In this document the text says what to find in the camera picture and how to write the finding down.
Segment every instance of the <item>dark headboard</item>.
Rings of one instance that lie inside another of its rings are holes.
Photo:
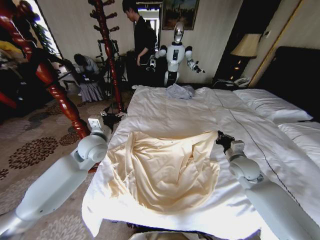
[[[256,88],[265,89],[320,121],[320,49],[280,46]]]

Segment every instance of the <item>shirt collar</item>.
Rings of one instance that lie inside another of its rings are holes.
[[[142,16],[139,17],[139,20],[136,22],[137,25],[141,25],[142,23],[144,23],[145,20]]]

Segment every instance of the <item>flower pattern rug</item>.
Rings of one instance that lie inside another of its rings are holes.
[[[125,107],[131,96],[131,93],[122,93]],[[86,122],[90,115],[100,114],[112,103],[111,100],[83,103],[76,94],[69,98],[78,106],[80,116]],[[79,140],[71,121],[55,100],[24,117],[3,122],[0,125],[0,215],[15,209],[28,187],[60,157],[71,153]],[[89,174],[60,208],[41,218],[23,239],[93,239],[81,215],[82,199],[93,175]],[[125,222],[105,220],[95,239],[128,240],[134,231]]]

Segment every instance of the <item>white duvet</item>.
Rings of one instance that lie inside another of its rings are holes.
[[[108,147],[126,142],[129,133],[144,132],[153,137],[189,137],[221,130],[245,143],[244,152],[261,170],[285,189],[320,224],[320,169],[270,120],[247,107],[233,92],[201,88],[192,99],[168,98],[165,88],[140,86]],[[125,221],[149,227],[201,231],[235,240],[246,238],[265,227],[240,186],[230,174],[220,145],[211,158],[220,165],[220,174],[211,197],[188,213],[163,215],[139,205],[132,197],[112,198],[106,191],[112,171],[101,162],[83,198],[82,217],[93,234],[103,219]]]

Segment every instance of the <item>pillow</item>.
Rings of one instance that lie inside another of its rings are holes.
[[[233,92],[256,113],[276,124],[294,123],[312,119],[312,116],[304,110],[266,90],[243,89]]]
[[[320,123],[284,123],[278,127],[320,168]]]

